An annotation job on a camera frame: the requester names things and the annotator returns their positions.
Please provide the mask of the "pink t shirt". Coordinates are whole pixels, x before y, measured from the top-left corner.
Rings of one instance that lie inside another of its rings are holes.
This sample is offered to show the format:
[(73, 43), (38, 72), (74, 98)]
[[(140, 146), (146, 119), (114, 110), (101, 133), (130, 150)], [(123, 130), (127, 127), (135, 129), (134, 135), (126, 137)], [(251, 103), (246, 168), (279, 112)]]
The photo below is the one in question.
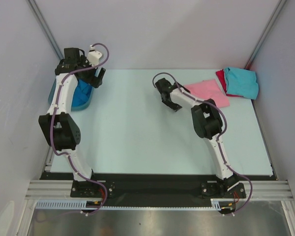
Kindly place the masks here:
[(230, 102), (215, 79), (184, 85), (190, 93), (202, 100), (213, 99), (218, 108), (229, 107)]

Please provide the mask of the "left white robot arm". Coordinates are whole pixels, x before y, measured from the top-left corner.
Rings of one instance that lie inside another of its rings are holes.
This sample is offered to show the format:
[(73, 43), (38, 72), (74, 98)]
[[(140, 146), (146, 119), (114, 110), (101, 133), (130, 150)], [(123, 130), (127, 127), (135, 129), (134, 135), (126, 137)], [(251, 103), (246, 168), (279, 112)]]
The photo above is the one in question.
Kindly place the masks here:
[(98, 193), (99, 185), (91, 180), (92, 168), (78, 150), (81, 131), (71, 117), (74, 92), (79, 81), (98, 88), (102, 85), (106, 72), (103, 54), (96, 50), (97, 44), (90, 46), (85, 53), (79, 48), (64, 49), (62, 59), (55, 69), (56, 87), (51, 105), (45, 115), (38, 118), (38, 123), (46, 142), (56, 156), (64, 156), (70, 165), (75, 181), (84, 181), (81, 190), (87, 196)]

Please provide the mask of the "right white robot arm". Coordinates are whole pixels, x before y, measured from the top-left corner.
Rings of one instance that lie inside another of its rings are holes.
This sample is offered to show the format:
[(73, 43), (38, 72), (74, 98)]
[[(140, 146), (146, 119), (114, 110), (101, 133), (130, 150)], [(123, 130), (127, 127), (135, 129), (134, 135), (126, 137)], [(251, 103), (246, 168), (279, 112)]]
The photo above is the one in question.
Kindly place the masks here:
[(201, 101), (181, 84), (171, 84), (165, 78), (152, 83), (167, 107), (175, 112), (181, 108), (191, 112), (194, 131), (206, 142), (215, 164), (216, 176), (219, 179), (217, 192), (222, 197), (229, 197), (234, 193), (239, 180), (229, 164), (222, 140), (222, 134), (227, 127), (226, 119), (216, 107), (214, 100)]

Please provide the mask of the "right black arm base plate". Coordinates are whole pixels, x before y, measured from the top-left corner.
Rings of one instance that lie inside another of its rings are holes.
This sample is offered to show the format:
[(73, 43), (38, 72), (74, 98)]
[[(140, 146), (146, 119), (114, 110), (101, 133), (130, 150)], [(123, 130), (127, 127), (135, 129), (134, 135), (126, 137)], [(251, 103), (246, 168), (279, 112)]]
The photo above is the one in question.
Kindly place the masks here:
[(244, 199), (247, 197), (243, 183), (238, 183), (231, 189), (227, 189), (221, 182), (203, 182), (201, 184), (201, 196), (204, 199), (208, 198), (222, 198), (233, 199), (239, 197)]

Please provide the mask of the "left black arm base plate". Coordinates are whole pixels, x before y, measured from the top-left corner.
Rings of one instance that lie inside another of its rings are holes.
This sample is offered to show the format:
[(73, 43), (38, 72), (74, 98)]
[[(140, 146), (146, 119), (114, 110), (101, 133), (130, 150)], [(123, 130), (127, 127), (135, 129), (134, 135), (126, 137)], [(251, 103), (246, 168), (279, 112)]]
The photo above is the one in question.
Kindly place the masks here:
[(107, 197), (110, 198), (113, 195), (115, 189), (115, 182), (105, 181), (102, 184), (107, 189), (107, 194), (105, 194), (104, 187), (89, 182), (89, 181), (73, 181), (70, 197), (72, 198), (100, 198)]

